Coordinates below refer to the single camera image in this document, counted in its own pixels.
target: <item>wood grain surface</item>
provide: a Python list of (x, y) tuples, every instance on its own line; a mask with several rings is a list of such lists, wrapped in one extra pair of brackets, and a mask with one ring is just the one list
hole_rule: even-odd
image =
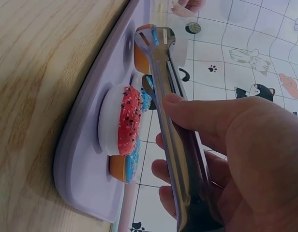
[(56, 143), (128, 0), (0, 0), (0, 232), (107, 232), (68, 207)]

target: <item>finger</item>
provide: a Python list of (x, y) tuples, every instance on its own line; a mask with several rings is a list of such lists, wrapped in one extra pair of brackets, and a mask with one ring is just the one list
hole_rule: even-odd
[[(205, 155), (211, 180), (218, 186), (225, 188), (231, 179), (227, 161), (208, 151), (205, 151)], [(171, 183), (166, 160), (155, 160), (152, 163), (151, 170), (157, 178), (169, 184)]]
[(265, 101), (258, 97), (227, 101), (185, 101), (179, 95), (168, 94), (163, 100), (163, 108), (179, 126), (200, 132), (204, 144), (212, 143), (211, 146), (217, 150), (226, 151), (225, 135), (232, 121), (253, 106), (266, 104)]
[(170, 184), (170, 177), (168, 172), (167, 163), (163, 159), (157, 159), (152, 163), (151, 170), (153, 175), (157, 178)]
[(178, 4), (185, 7), (188, 4), (189, 0), (178, 0)]
[(209, 151), (204, 151), (204, 153), (211, 180), (222, 188), (225, 188), (231, 179), (231, 173), (227, 161)]
[(186, 8), (193, 13), (199, 12), (205, 6), (206, 0), (190, 0)]
[[(201, 137), (201, 142), (203, 145), (210, 147), (212, 150), (217, 151), (217, 152), (224, 154), (226, 156), (226, 148), (224, 145), (220, 145), (221, 144), (220, 139), (217, 136), (210, 136), (210, 135), (206, 136), (205, 134), (200, 133), (200, 137)], [(155, 137), (155, 142), (161, 149), (164, 149), (161, 133), (159, 133)]]
[(159, 189), (160, 201), (164, 209), (176, 219), (174, 195), (171, 186), (161, 186)]
[(162, 134), (161, 134), (161, 133), (159, 133), (159, 134), (157, 135), (157, 137), (155, 137), (155, 142), (157, 143), (157, 145), (158, 145), (160, 148), (164, 149), (164, 146), (163, 146), (163, 140), (162, 140)]

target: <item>metal tongs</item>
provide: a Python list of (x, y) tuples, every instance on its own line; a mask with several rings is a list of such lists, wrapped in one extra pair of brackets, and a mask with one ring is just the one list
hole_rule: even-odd
[(135, 43), (149, 60), (154, 92), (146, 78), (145, 91), (155, 101), (177, 213), (178, 232), (209, 232), (223, 227), (212, 199), (212, 183), (199, 134), (176, 125), (164, 112), (168, 93), (186, 98), (171, 51), (175, 35), (170, 28), (137, 31)]

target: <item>purple tray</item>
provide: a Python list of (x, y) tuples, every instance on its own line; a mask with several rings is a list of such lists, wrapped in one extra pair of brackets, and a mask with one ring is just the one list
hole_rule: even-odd
[(99, 111), (112, 86), (129, 85), (135, 73), (134, 33), (149, 21), (149, 0), (128, 3), (86, 77), (54, 158), (54, 181), (63, 200), (111, 223), (116, 219), (124, 184), (109, 174), (108, 155), (98, 143)]

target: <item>play mat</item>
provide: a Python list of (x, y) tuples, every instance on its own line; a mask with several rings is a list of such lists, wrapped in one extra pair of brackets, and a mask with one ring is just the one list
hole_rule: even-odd
[[(172, 13), (172, 0), (153, 5), (162, 12), (153, 12), (152, 20), (159, 21), (153, 23), (187, 38), (186, 62), (179, 73), (189, 100), (259, 96), (298, 116), (298, 0), (207, 0), (197, 17), (185, 19)], [(201, 31), (191, 34), (198, 28), (195, 23)], [(156, 110), (147, 111), (130, 232), (176, 231), (158, 195), (159, 186), (167, 183), (151, 172), (154, 160), (165, 159), (155, 143), (159, 132)]]

